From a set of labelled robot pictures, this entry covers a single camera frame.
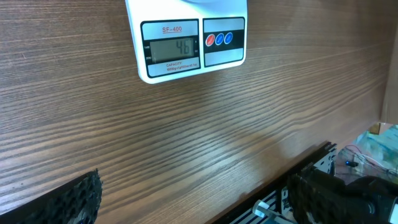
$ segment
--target white scale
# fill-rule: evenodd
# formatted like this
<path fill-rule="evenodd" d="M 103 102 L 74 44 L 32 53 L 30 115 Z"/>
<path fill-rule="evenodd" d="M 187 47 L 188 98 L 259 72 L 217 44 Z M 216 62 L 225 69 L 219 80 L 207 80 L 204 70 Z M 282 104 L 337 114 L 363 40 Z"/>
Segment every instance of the white scale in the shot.
<path fill-rule="evenodd" d="M 241 65 L 246 0 L 126 0 L 139 76 L 160 83 Z"/>

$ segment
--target blue button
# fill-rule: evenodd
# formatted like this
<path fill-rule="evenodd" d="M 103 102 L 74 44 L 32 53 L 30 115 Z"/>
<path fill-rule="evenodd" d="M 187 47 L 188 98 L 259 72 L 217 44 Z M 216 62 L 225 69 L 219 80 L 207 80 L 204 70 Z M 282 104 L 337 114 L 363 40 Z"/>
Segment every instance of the blue button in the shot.
<path fill-rule="evenodd" d="M 225 43 L 225 44 L 229 44 L 229 43 L 231 43 L 231 41 L 232 41 L 232 33 L 229 32 L 229 33 L 227 33 L 227 34 L 225 35 L 224 43 Z"/>
<path fill-rule="evenodd" d="M 222 44 L 223 40 L 224 40 L 224 34 L 223 33 L 218 34 L 216 37 L 216 45 Z"/>

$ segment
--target wood grain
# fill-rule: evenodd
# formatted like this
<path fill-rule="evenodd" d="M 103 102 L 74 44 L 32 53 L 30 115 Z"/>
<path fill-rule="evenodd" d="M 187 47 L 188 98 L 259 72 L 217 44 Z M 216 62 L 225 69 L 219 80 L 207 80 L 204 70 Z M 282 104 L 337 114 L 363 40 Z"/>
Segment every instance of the wood grain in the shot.
<path fill-rule="evenodd" d="M 387 80 L 386 95 L 384 97 L 381 121 L 389 124 L 398 124 L 398 35 L 394 42 L 389 76 Z"/>
<path fill-rule="evenodd" d="M 97 223 L 205 223 L 380 118 L 398 3 L 248 10 L 242 66 L 148 85 L 124 1 L 1 1 L 0 213 L 98 168 Z"/>

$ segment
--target button panel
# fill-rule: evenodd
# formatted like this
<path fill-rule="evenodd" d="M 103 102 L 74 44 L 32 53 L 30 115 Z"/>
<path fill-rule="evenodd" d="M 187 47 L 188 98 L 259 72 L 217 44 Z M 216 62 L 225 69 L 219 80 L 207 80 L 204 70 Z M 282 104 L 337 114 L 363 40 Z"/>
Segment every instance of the button panel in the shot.
<path fill-rule="evenodd" d="M 215 40 L 215 35 L 214 34 L 210 34 L 209 36 L 207 36 L 207 38 L 206 38 L 206 46 L 207 47 L 212 46 L 213 43 L 214 43 L 214 40 Z"/>
<path fill-rule="evenodd" d="M 216 45 L 222 44 L 223 40 L 224 40 L 224 34 L 223 33 L 219 33 L 217 35 L 217 38 L 216 38 Z"/>
<path fill-rule="evenodd" d="M 227 34 L 225 35 L 224 44 L 229 44 L 229 43 L 231 43 L 232 38 L 233 38 L 233 34 L 232 34 L 231 32 L 227 33 Z"/>
<path fill-rule="evenodd" d="M 244 18 L 203 19 L 203 40 L 205 67 L 243 60 Z"/>

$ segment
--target display digits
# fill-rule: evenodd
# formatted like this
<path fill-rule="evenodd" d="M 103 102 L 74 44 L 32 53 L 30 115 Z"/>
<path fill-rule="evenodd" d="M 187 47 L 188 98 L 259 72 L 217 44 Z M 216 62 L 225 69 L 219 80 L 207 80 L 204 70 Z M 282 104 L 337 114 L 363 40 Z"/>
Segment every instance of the display digits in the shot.
<path fill-rule="evenodd" d="M 180 54 L 189 54 L 190 53 L 190 46 L 189 40 L 185 39 L 182 43 L 182 40 L 176 41 L 177 48 L 180 49 Z"/>

